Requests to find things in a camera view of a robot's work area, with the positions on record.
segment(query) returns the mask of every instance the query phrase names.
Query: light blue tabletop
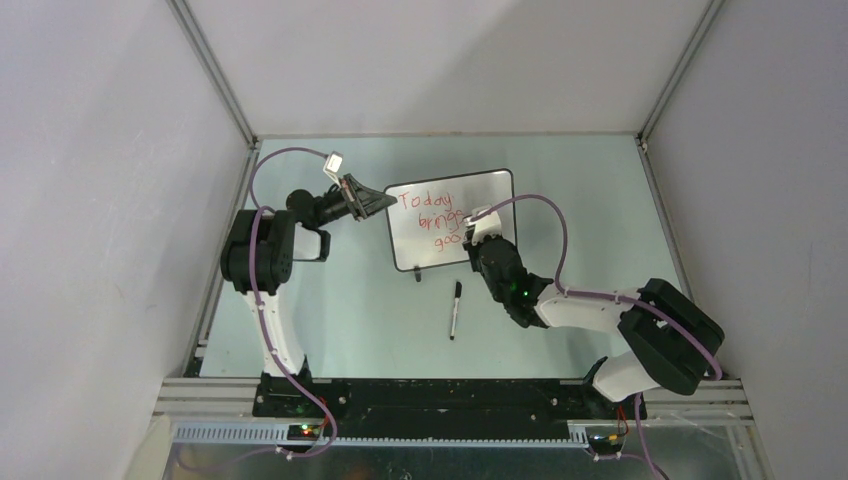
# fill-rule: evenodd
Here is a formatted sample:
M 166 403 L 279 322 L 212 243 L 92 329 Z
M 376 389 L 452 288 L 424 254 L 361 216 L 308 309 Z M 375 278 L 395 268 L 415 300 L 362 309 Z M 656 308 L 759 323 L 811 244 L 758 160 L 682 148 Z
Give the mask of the light blue tabletop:
M 386 185 L 497 168 L 515 193 L 550 197 L 568 221 L 563 282 L 596 289 L 639 287 L 651 277 L 678 285 L 659 216 L 632 137 L 627 135 L 434 136 L 266 140 L 259 158 L 287 146 L 344 155 L 342 173 Z M 269 160 L 256 180 L 261 203 L 285 205 L 305 188 L 330 186 L 323 162 L 305 153 Z M 562 248 L 559 222 L 542 202 L 517 204 L 525 266 L 552 277 Z M 479 274 L 458 264 L 411 273 L 392 262 L 385 214 L 326 226 L 326 263 L 298 263 L 285 295 L 315 377 L 579 378 L 623 340 L 571 328 L 522 329 L 489 295 Z M 456 340 L 448 338 L 454 282 L 463 284 Z M 256 377 L 259 335 L 244 300 L 225 283 L 202 376 Z

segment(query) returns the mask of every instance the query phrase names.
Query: black marker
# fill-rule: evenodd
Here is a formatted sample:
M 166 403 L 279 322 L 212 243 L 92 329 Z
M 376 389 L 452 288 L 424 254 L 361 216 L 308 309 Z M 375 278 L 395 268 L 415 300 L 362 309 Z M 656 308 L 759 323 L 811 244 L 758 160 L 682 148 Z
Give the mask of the black marker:
M 459 311 L 459 297 L 462 296 L 462 284 L 456 282 L 456 290 L 453 294 L 453 318 L 451 319 L 451 340 L 456 336 L 456 312 Z

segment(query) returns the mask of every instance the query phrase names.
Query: purple cable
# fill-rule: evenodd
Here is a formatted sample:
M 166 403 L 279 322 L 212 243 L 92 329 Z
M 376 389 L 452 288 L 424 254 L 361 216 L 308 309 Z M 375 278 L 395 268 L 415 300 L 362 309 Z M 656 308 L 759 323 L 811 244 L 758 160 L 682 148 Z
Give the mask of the purple cable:
M 591 457 L 595 457 L 595 455 L 597 455 L 591 447 L 589 447 L 588 450 L 584 450 L 584 452 Z M 620 457 L 618 455 L 598 455 L 598 460 L 621 460 L 623 458 L 632 458 L 633 460 L 639 460 L 642 463 L 648 463 L 644 458 L 639 455 L 633 455 L 632 453 L 622 453 Z M 662 478 L 663 480 L 669 480 L 668 474 L 665 473 L 659 465 L 654 463 L 653 466 L 657 469 L 655 475 L 659 475 L 659 478 Z
M 648 451 L 648 443 L 645 441 L 645 430 L 642 429 L 642 420 L 639 418 L 639 407 L 642 406 L 641 393 L 636 394 L 636 398 L 633 399 L 633 406 L 636 411 L 636 431 L 639 432 L 639 441 L 642 442 L 642 452 L 645 454 L 645 463 L 648 464 L 648 468 L 651 469 L 651 473 L 653 473 L 655 477 L 659 477 L 661 470 L 659 470 L 658 467 L 654 465 L 654 462 L 651 461 L 651 453 Z
M 338 436 L 339 427 L 336 424 L 336 417 L 333 416 L 330 409 L 324 405 L 324 402 L 319 400 L 315 395 L 309 392 L 306 388 L 303 387 L 297 380 L 295 380 L 294 376 L 288 371 L 285 365 L 283 365 L 282 360 L 280 360 L 279 355 L 277 354 L 277 349 L 274 348 L 274 344 L 271 342 L 271 336 L 268 334 L 268 326 L 265 325 L 265 313 L 264 306 L 265 303 L 262 301 L 262 298 L 259 296 L 259 285 L 256 282 L 256 241 L 259 237 L 259 221 L 262 219 L 262 213 L 266 210 L 270 211 L 271 207 L 259 207 L 259 210 L 256 211 L 256 216 L 253 217 L 253 226 L 250 229 L 250 250 L 248 253 L 248 274 L 250 275 L 250 288 L 253 289 L 253 295 L 256 298 L 256 311 L 259 313 L 259 326 L 262 328 L 262 338 L 265 340 L 265 347 L 268 348 L 268 351 L 271 352 L 271 358 L 274 359 L 274 363 L 277 364 L 280 371 L 283 372 L 283 375 L 286 376 L 286 379 L 294 385 L 296 389 L 300 391 L 306 398 L 312 401 L 315 405 L 317 405 L 324 412 L 324 415 L 327 416 L 327 419 L 330 420 L 330 425 L 333 427 L 333 433 L 330 435 L 330 440 L 321 445 L 318 448 L 310 449 L 304 453 L 297 453 L 283 449 L 282 451 L 286 453 L 286 456 L 291 458 L 308 458 L 314 457 L 318 455 L 328 448 L 333 442 L 336 441 L 336 437 Z
M 565 288 L 562 286 L 562 283 L 560 282 L 559 277 L 562 274 L 562 269 L 565 267 L 565 254 L 566 254 L 566 251 L 568 250 L 568 229 L 566 228 L 566 225 L 565 225 L 565 216 L 562 214 L 562 211 L 559 209 L 559 207 L 557 207 L 556 204 L 551 199 L 544 197 L 542 195 L 537 195 L 537 194 L 517 195 L 515 197 L 510 198 L 509 200 L 504 200 L 503 202 L 495 205 L 494 207 L 486 210 L 485 212 L 483 212 L 483 213 L 481 213 L 481 214 L 479 214 L 475 217 L 472 217 L 471 220 L 472 221 L 479 220 L 479 219 L 485 217 L 486 215 L 489 215 L 490 213 L 504 207 L 505 205 L 509 205 L 510 203 L 515 203 L 518 200 L 523 200 L 525 198 L 535 198 L 537 200 L 542 200 L 543 202 L 550 205 L 554 209 L 554 211 L 556 211 L 557 216 L 559 217 L 559 221 L 562 224 L 562 255 L 560 256 L 559 265 L 557 266 L 556 273 L 555 273 L 555 276 L 554 276 L 554 284 L 556 285 L 556 288 L 557 288 L 557 290 L 560 291 L 560 293 L 562 293 L 563 295 L 566 295 Z M 685 328 L 683 328 L 679 323 L 677 323 L 676 320 L 674 320 L 673 318 L 668 316 L 665 312 L 661 311 L 657 307 L 651 305 L 650 303 L 643 302 L 643 301 L 641 301 L 637 298 L 632 298 L 632 297 L 628 297 L 628 296 L 625 296 L 625 295 L 616 295 L 614 293 L 594 292 L 594 291 L 588 291 L 588 290 L 571 290 L 571 289 L 569 289 L 568 295 L 573 295 L 575 297 L 581 297 L 581 298 L 588 298 L 588 299 L 592 299 L 592 300 L 608 300 L 608 301 L 611 301 L 611 302 L 625 302 L 625 303 L 629 303 L 631 305 L 634 305 L 636 307 L 639 307 L 643 310 L 647 310 L 648 312 L 652 313 L 654 316 L 656 316 L 657 318 L 659 318 L 660 320 L 664 321 L 666 324 L 671 326 L 672 329 L 674 329 L 683 338 L 685 338 L 686 341 L 688 341 L 693 347 L 695 347 L 695 350 L 697 350 L 698 353 L 700 353 L 704 357 L 704 359 L 710 365 L 710 368 L 712 368 L 712 370 L 713 370 L 713 380 L 721 380 L 721 377 L 722 377 L 721 366 L 718 364 L 718 361 L 709 352 L 709 350 L 707 350 L 706 347 L 704 347 L 704 345 L 701 342 L 699 342 L 697 338 L 695 338 L 691 333 L 689 333 Z M 648 451 L 648 444 L 645 442 L 645 433 L 642 430 L 642 422 L 639 418 L 639 406 L 642 404 L 642 394 L 641 393 L 636 395 L 634 403 L 636 404 L 636 430 L 639 432 L 639 438 L 642 441 L 642 450 L 645 453 L 645 458 L 643 459 L 642 457 L 639 457 L 637 455 L 630 455 L 630 454 L 627 454 L 627 456 L 628 456 L 628 458 L 638 458 L 639 460 L 642 460 L 645 463 L 647 463 L 648 467 L 650 467 L 651 472 L 654 474 L 655 477 L 668 479 L 668 477 L 665 475 L 665 472 L 662 472 L 662 470 L 659 469 L 659 467 L 657 467 L 651 461 L 651 454 Z
M 251 450 L 245 454 L 239 455 L 233 459 L 227 460 L 224 463 L 213 465 L 211 467 L 191 467 L 183 463 L 182 459 L 180 459 L 180 451 L 177 451 L 177 465 L 180 468 L 187 470 L 189 472 L 195 473 L 213 473 L 221 471 L 225 468 L 228 468 L 246 458 L 250 458 L 254 455 L 260 455 L 263 453 L 285 453 L 288 458 L 308 458 L 314 457 L 325 452 L 333 442 L 336 441 L 336 437 L 338 436 L 338 425 L 336 424 L 336 417 L 333 416 L 330 409 L 324 405 L 324 402 L 319 400 L 315 395 L 309 392 L 306 388 L 303 387 L 298 381 L 289 373 L 286 366 L 283 365 L 282 360 L 280 360 L 279 355 L 277 354 L 277 350 L 274 348 L 274 344 L 271 342 L 271 336 L 268 333 L 268 326 L 265 324 L 265 313 L 264 306 L 265 303 L 262 301 L 262 298 L 259 296 L 259 285 L 256 281 L 256 241 L 259 236 L 259 221 L 262 219 L 262 213 L 265 211 L 272 211 L 271 207 L 263 206 L 259 207 L 256 211 L 256 215 L 253 217 L 253 225 L 250 229 L 250 249 L 248 253 L 248 274 L 250 276 L 250 288 L 253 289 L 253 294 L 256 299 L 256 311 L 259 313 L 259 326 L 262 329 L 262 338 L 265 340 L 265 346 L 268 348 L 268 351 L 271 353 L 271 358 L 274 359 L 274 363 L 277 364 L 280 371 L 283 372 L 283 375 L 286 376 L 286 379 L 297 388 L 300 393 L 302 393 L 306 398 L 312 401 L 315 405 L 318 405 L 319 408 L 324 412 L 327 419 L 330 421 L 330 425 L 333 427 L 333 433 L 330 435 L 330 439 L 324 445 L 321 445 L 318 448 L 310 449 L 304 453 L 292 452 L 291 450 L 287 450 L 283 447 L 261 447 L 255 450 Z
M 514 197 L 512 197 L 508 200 L 504 200 L 503 202 L 495 205 L 494 207 L 486 210 L 485 212 L 483 212 L 483 213 L 481 213 L 481 214 L 479 214 L 475 217 L 472 217 L 471 221 L 477 221 L 477 220 L 485 217 L 486 215 L 489 215 L 492 212 L 498 211 L 501 208 L 503 208 L 503 207 L 505 207 L 505 206 L 507 206 L 511 203 L 515 203 L 519 200 L 524 200 L 526 198 L 534 198 L 536 200 L 541 200 L 541 201 L 547 203 L 548 205 L 550 205 L 551 208 L 553 208 L 554 211 L 556 212 L 557 217 L 559 217 L 560 225 L 562 225 L 562 255 L 560 255 L 560 257 L 559 257 L 559 265 L 557 266 L 557 271 L 554 274 L 554 282 L 556 282 L 557 289 L 559 289 L 559 291 L 561 292 L 561 291 L 563 291 L 563 288 L 562 288 L 562 285 L 560 285 L 560 283 L 559 283 L 559 277 L 562 274 L 562 269 L 565 268 L 565 253 L 566 253 L 566 251 L 568 251 L 568 228 L 565 226 L 565 216 L 562 214 L 562 210 L 559 209 L 559 207 L 553 202 L 553 200 L 551 200 L 550 198 L 548 198 L 544 195 L 539 195 L 539 194 L 536 194 L 536 193 L 526 193 L 524 195 L 516 195 L 516 196 L 514 196 Z
M 565 295 L 565 287 L 562 286 L 562 283 L 560 282 L 559 277 L 562 274 L 563 268 L 565 268 L 565 254 L 568 251 L 568 228 L 565 225 L 565 216 L 562 214 L 562 210 L 560 210 L 559 207 L 557 207 L 557 205 L 551 199 L 549 199 L 548 197 L 545 197 L 543 195 L 537 195 L 535 193 L 528 193 L 528 194 L 525 194 L 525 195 L 517 195 L 517 196 L 512 197 L 508 200 L 504 200 L 503 202 L 495 205 L 494 207 L 486 210 L 483 213 L 480 213 L 477 216 L 472 217 L 471 220 L 477 221 L 477 220 L 485 217 L 486 215 L 489 215 L 490 213 L 503 208 L 506 205 L 509 205 L 511 203 L 515 203 L 519 200 L 524 200 L 526 198 L 535 198 L 536 200 L 541 200 L 541 201 L 547 203 L 548 205 L 550 205 L 551 208 L 553 208 L 554 211 L 556 212 L 557 217 L 559 217 L 559 221 L 562 224 L 562 254 L 560 255 L 560 258 L 559 258 L 559 265 L 557 265 L 556 272 L 554 273 L 554 283 L 557 287 L 557 290 L 559 290 L 560 293 Z M 683 328 L 679 323 L 677 323 L 677 321 L 675 321 L 673 318 L 668 316 L 665 312 L 662 312 L 661 310 L 659 310 L 657 307 L 651 305 L 650 303 L 646 303 L 646 302 L 643 302 L 639 299 L 628 297 L 628 296 L 625 296 L 625 295 L 616 295 L 614 293 L 607 293 L 607 292 L 593 292 L 593 291 L 588 291 L 588 290 L 571 290 L 571 289 L 569 289 L 568 295 L 574 295 L 575 297 L 582 297 L 582 298 L 588 298 L 588 299 L 594 299 L 594 300 L 609 300 L 611 302 L 621 301 L 621 302 L 629 303 L 631 305 L 635 305 L 635 306 L 637 306 L 637 307 L 639 307 L 643 310 L 647 310 L 648 312 L 654 314 L 660 320 L 662 320 L 665 323 L 667 323 L 668 325 L 670 325 L 671 328 L 673 328 L 677 333 L 679 333 L 683 338 L 685 338 L 686 341 L 688 341 L 690 344 L 692 344 L 692 346 L 695 347 L 695 350 L 697 350 L 698 353 L 700 353 L 704 357 L 704 359 L 707 361 L 707 363 L 709 363 L 710 367 L 713 369 L 713 379 L 714 380 L 720 380 L 721 379 L 721 376 L 722 376 L 721 366 L 719 366 L 718 361 L 715 359 L 715 357 L 713 357 L 710 354 L 709 350 L 707 350 L 706 347 L 704 347 L 704 345 L 701 344 L 701 342 L 699 342 L 697 338 L 692 336 L 691 333 L 689 333 L 685 328 Z
M 319 157 L 327 158 L 326 153 L 321 153 L 318 150 L 313 150 L 311 148 L 306 148 L 306 147 L 286 147 L 286 148 L 281 148 L 280 150 L 277 150 L 276 152 L 271 152 L 268 155 L 265 155 L 265 158 L 260 160 L 259 163 L 257 163 L 256 166 L 253 167 L 253 171 L 250 173 L 250 182 L 247 185 L 247 191 L 248 191 L 248 193 L 250 193 L 250 199 L 253 200 L 253 205 L 256 208 L 259 208 L 259 202 L 256 200 L 256 194 L 253 192 L 253 180 L 256 178 L 256 172 L 259 171 L 259 167 L 261 167 L 265 162 L 267 162 L 271 158 L 276 157 L 277 155 L 280 155 L 280 154 L 283 154 L 283 153 L 287 153 L 287 152 L 306 152 L 306 153 L 311 153 L 312 155 L 317 155 Z

